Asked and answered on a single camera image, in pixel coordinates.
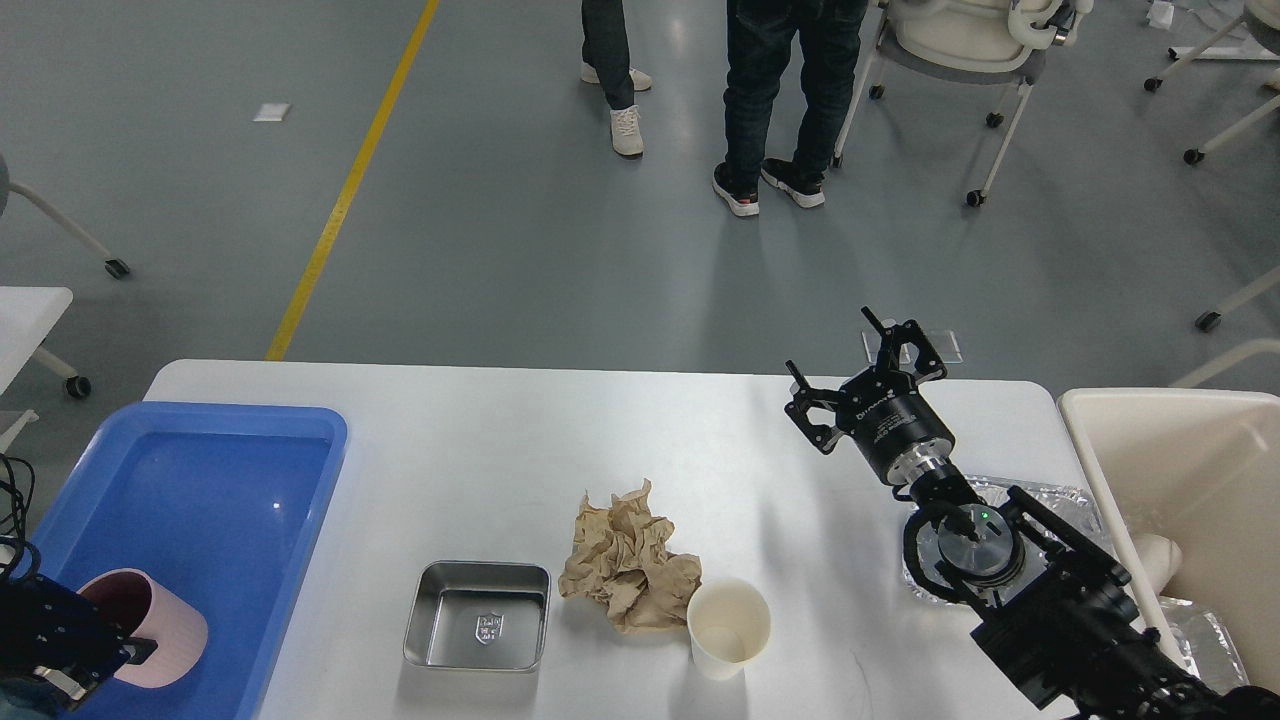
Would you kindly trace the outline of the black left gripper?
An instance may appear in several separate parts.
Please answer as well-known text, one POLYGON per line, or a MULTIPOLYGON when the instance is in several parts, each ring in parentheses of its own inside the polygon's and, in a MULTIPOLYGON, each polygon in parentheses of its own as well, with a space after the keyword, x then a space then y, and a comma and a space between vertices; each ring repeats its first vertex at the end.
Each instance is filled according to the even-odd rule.
POLYGON ((127 634, 97 606, 42 575, 1 588, 1 706, 5 714, 67 714, 120 667, 157 650, 127 634))

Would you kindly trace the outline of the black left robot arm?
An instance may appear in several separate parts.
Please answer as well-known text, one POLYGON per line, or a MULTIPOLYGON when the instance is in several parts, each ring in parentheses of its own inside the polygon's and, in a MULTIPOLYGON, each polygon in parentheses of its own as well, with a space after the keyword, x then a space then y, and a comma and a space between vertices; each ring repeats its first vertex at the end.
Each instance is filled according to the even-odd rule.
POLYGON ((150 659, 157 642, 132 635, 93 601, 41 574, 41 553, 27 537, 35 469, 19 457, 1 461, 3 717, 58 719, 125 665, 150 659))

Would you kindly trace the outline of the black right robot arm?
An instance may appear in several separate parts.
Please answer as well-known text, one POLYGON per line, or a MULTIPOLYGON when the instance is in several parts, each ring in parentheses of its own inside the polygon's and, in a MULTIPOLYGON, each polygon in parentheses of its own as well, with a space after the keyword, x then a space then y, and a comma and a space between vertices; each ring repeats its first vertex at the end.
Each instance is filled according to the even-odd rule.
POLYGON ((972 638, 1038 708, 1066 696, 1079 719, 1275 719, 1277 696, 1257 685, 1219 693, 1137 630, 1132 574, 1019 486, 986 502, 952 462, 954 433, 923 398, 945 363, 914 320, 884 325, 876 360, 836 389, 794 363, 785 411, 822 454, 842 437, 877 478, 915 509, 902 560, 915 583, 980 618, 972 638))

